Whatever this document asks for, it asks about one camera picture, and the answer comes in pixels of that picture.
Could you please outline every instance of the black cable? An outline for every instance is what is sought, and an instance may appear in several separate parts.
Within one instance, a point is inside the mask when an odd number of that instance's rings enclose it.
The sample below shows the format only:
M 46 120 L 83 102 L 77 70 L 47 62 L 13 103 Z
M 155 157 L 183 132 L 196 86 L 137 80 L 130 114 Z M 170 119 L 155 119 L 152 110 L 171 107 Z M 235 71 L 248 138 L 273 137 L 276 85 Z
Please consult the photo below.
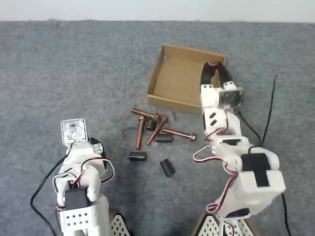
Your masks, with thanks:
M 230 227 L 232 228 L 232 236 L 234 236 L 234 227 L 233 227 L 233 225 L 228 223 L 227 221 L 224 221 L 224 223 L 230 225 Z
M 51 232 L 53 233 L 54 236 L 57 236 L 53 226 L 50 224 L 50 222 L 46 219 L 45 216 L 43 216 L 42 213 L 39 212 L 39 210 L 37 210 L 37 208 L 34 206 L 34 199 L 35 197 L 39 194 L 40 190 L 42 189 L 42 187 L 44 186 L 45 182 L 47 181 L 48 177 L 52 174 L 52 172 L 68 157 L 70 151 L 72 149 L 72 145 L 68 151 L 68 153 L 63 157 L 61 158 L 57 163 L 56 165 L 54 165 L 54 167 L 48 172 L 48 174 L 44 177 L 44 179 L 42 180 L 42 182 L 40 183 L 40 185 L 38 186 L 37 190 L 33 193 L 32 197 L 31 197 L 31 201 L 30 201 L 30 205 L 31 205 L 31 208 L 35 211 L 35 213 L 37 215 L 40 216 L 40 218 L 43 219 L 43 221 L 45 221 L 45 223 L 49 226 Z
M 248 154 L 251 153 L 251 150 L 252 150 L 253 148 L 260 148 L 260 146 L 251 146 L 251 147 L 248 149 Z
M 291 236 L 289 223 L 287 221 L 287 208 L 286 208 L 286 200 L 285 200 L 284 193 L 281 193 L 281 197 L 282 197 L 282 203 L 283 203 L 283 209 L 284 209 L 284 223 L 285 223 L 286 231 L 287 231 L 287 234 Z
M 258 142 L 259 144 L 261 143 L 261 137 L 260 135 L 253 129 L 253 127 L 251 127 L 251 125 L 245 120 L 245 118 L 243 117 L 241 111 L 238 112 L 240 118 L 244 121 L 244 123 L 247 125 L 247 127 L 257 136 L 258 138 Z
M 260 145 L 259 146 L 252 146 L 252 147 L 250 147 L 248 149 L 248 154 L 251 153 L 251 149 L 257 148 L 257 147 L 262 147 L 264 142 L 265 142 L 267 131 L 268 131 L 268 127 L 269 127 L 269 123 L 270 123 L 271 113 L 272 113 L 272 107 L 273 107 L 273 102 L 274 102 L 274 95 L 275 95 L 275 90 L 276 90 L 276 79 L 277 78 L 278 78 L 278 75 L 275 75 L 274 82 L 273 82 L 273 87 L 272 87 L 272 92 L 271 92 L 271 100 L 270 100 L 268 119 L 267 119 L 266 127 L 265 127 L 265 130 L 264 130 L 264 135 L 262 137 L 262 140 L 260 141 Z M 248 123 L 244 120 L 242 114 L 240 112 L 239 112 L 239 114 L 240 114 L 240 117 L 242 118 L 242 120 L 248 125 Z M 256 134 L 256 131 L 254 129 L 252 129 L 249 125 L 248 125 L 248 127 L 252 130 L 253 133 Z M 286 207 L 286 200 L 285 200 L 284 193 L 281 193 L 281 197 L 282 197 L 283 208 L 284 208 L 284 223 L 285 223 L 286 231 L 287 231 L 288 235 L 291 236 L 291 231 L 290 231 L 289 223 L 288 223 L 288 220 L 287 220 L 287 207 Z
M 267 135 L 267 131 L 268 131 L 268 127 L 269 127 L 269 122 L 270 122 L 270 118 L 271 118 L 271 112 L 272 112 L 272 107 L 273 107 L 273 103 L 274 103 L 274 95 L 275 95 L 275 90 L 276 90 L 276 79 L 278 78 L 278 75 L 275 75 L 274 78 L 274 83 L 272 86 L 272 92 L 271 92 L 271 100 L 270 100 L 270 107 L 269 107 L 269 113 L 268 113 L 268 119 L 267 119 L 267 124 L 265 127 L 265 131 L 264 131 L 264 135 L 262 137 L 262 140 L 260 142 L 260 145 L 263 146 L 265 139 L 266 139 L 266 135 Z

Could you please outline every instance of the cardboard box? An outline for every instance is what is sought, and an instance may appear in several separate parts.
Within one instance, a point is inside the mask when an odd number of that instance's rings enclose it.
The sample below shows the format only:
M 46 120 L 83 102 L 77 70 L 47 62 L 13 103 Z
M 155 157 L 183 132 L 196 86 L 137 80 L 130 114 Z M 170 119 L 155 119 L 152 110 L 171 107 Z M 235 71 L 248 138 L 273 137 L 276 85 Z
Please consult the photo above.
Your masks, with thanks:
M 200 113 L 200 76 L 206 61 L 225 57 L 194 48 L 163 45 L 148 88 L 148 102 L 178 111 Z M 218 73 L 212 78 L 219 86 Z

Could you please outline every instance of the screw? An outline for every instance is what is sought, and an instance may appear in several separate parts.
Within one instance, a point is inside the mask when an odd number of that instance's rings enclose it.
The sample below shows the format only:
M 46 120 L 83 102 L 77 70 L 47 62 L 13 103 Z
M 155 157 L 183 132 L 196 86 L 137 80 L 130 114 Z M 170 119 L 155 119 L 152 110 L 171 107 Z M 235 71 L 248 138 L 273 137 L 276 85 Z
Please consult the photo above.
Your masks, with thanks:
M 177 130 L 173 130 L 173 129 L 162 129 L 163 132 L 165 133 L 168 133 L 168 134 L 176 134 L 176 135 L 179 135 L 179 136 L 182 136 L 182 137 L 185 137 L 185 138 L 189 138 L 190 141 L 196 141 L 196 138 L 197 136 L 192 133 L 192 134 L 188 134 L 188 133 L 184 133 L 184 132 L 181 132 L 181 131 L 177 131 Z
M 141 115 L 141 116 L 145 116 L 148 118 L 151 118 L 153 121 L 159 121 L 160 116 L 158 115 L 158 113 L 147 113 L 141 110 L 137 110 L 137 109 L 132 109 L 131 110 L 132 113 L 137 114 L 137 115 Z
M 144 116 L 140 116 L 139 118 L 139 130 L 138 130 L 138 138 L 137 138 L 137 144 L 136 144 L 136 149 L 141 148 L 141 142 L 142 142 L 142 133 L 143 133 L 143 127 L 144 123 L 146 122 L 146 119 Z
M 148 141 L 147 141 L 147 145 L 151 145 L 153 139 L 155 138 L 155 136 L 158 134 L 158 132 L 162 129 L 163 125 L 165 123 L 168 123 L 168 118 L 167 116 L 161 116 L 160 117 L 161 121 L 158 123 L 156 129 L 153 131 L 153 133 L 151 134 L 151 136 L 149 137 Z

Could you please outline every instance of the white robotic arm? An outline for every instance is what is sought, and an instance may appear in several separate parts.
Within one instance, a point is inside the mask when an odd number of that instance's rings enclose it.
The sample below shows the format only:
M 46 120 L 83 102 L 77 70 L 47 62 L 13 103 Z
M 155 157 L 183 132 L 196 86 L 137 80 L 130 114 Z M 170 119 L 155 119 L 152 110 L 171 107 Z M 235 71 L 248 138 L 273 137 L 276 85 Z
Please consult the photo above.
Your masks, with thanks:
M 101 143 L 92 144 L 85 129 L 84 119 L 61 121 L 63 144 L 68 157 L 59 174 L 53 178 L 57 194 L 57 212 L 64 236 L 110 236 L 109 203 L 99 194 L 101 182 L 114 177 L 115 171 L 105 156 Z M 105 179 L 107 165 L 113 169 Z
M 216 69 L 220 73 L 219 88 L 211 83 Z M 242 95 L 242 88 L 234 85 L 223 65 L 219 62 L 204 65 L 200 84 L 204 134 L 212 153 L 232 174 L 222 195 L 206 208 L 220 221 L 221 236 L 225 222 L 237 225 L 238 219 L 260 213 L 285 191 L 278 156 L 252 145 L 242 135 L 240 121 L 233 113 L 239 109 Z

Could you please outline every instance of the gray carpet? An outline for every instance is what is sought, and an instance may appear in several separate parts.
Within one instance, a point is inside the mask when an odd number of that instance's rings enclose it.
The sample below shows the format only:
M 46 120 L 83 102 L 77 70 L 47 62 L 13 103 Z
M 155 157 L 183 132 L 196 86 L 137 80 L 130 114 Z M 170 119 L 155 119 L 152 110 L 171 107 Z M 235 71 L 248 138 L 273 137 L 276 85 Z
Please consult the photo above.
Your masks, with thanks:
M 117 175 L 101 192 L 136 236 L 190 234 L 228 176 L 220 163 L 192 161 L 204 144 L 200 115 L 173 115 L 147 104 L 149 79 L 164 43 L 226 55 L 235 82 L 245 90 L 243 115 L 259 133 L 272 79 L 279 74 L 265 146 L 280 158 L 292 235 L 314 235 L 314 39 L 311 24 L 0 23 L 0 235 L 51 235 L 29 201 L 64 155 L 59 121 L 68 118 L 86 118 L 89 134 L 106 145 Z M 148 160 L 130 163 L 138 124 L 129 112 L 133 107 L 167 114 L 169 126 L 196 132 L 198 141 L 176 137 L 172 144 L 144 146 Z M 159 166 L 164 158 L 176 168 L 173 178 Z M 50 179 L 35 204 L 57 229 L 55 201 Z M 280 198 L 251 219 L 262 235 L 287 235 Z

